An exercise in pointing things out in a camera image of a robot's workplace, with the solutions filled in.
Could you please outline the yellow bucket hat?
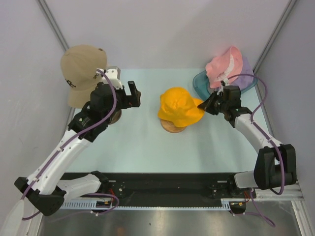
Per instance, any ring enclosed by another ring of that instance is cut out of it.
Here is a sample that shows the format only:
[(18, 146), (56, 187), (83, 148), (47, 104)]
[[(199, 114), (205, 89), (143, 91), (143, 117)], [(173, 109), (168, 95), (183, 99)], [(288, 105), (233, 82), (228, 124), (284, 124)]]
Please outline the yellow bucket hat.
[(185, 88), (173, 87), (160, 96), (157, 116), (172, 122), (175, 127), (187, 127), (203, 118), (205, 112), (198, 108), (202, 102), (193, 98)]

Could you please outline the pink bucket hat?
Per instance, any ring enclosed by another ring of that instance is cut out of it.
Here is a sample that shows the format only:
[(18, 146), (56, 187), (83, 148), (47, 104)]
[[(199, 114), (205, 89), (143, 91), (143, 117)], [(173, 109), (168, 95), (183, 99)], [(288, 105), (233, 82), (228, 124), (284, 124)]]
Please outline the pink bucket hat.
[(221, 81), (240, 74), (243, 69), (243, 57), (240, 50), (231, 46), (223, 55), (214, 57), (205, 66), (211, 89), (221, 86)]

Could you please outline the tan baseball cap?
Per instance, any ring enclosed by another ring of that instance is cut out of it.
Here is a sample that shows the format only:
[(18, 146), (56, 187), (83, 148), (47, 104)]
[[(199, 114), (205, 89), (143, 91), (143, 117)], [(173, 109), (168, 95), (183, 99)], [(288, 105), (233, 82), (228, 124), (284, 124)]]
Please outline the tan baseball cap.
[(68, 105), (81, 109), (90, 101), (91, 92), (102, 80), (96, 70), (107, 67), (107, 54), (91, 45), (73, 46), (62, 56), (60, 66), (69, 85)]

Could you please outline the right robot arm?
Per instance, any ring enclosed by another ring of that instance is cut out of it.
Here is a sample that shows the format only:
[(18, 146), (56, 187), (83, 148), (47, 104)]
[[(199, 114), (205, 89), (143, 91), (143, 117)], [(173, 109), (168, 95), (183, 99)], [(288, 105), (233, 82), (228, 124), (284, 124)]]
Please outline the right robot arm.
[(239, 197), (245, 188), (274, 191), (277, 187), (280, 195), (285, 186), (297, 182), (295, 148), (281, 143), (254, 121), (253, 112), (241, 105), (241, 92), (237, 86), (225, 86), (222, 92), (213, 92), (198, 108), (212, 115), (222, 113), (257, 153), (254, 170), (236, 173), (234, 181), (228, 183), (230, 196)]

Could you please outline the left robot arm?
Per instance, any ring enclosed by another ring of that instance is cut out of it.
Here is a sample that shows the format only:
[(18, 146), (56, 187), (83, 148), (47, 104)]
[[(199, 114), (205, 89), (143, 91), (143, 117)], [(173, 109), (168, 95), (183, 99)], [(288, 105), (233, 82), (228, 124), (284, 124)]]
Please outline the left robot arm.
[(130, 95), (124, 88), (98, 83), (90, 101), (74, 116), (49, 157), (28, 177), (15, 180), (22, 197), (44, 216), (54, 214), (68, 200), (94, 193), (102, 197), (108, 193), (109, 179), (99, 171), (73, 180), (61, 178), (78, 155), (105, 131), (115, 113), (140, 106), (141, 93), (135, 82), (129, 81), (128, 86)]

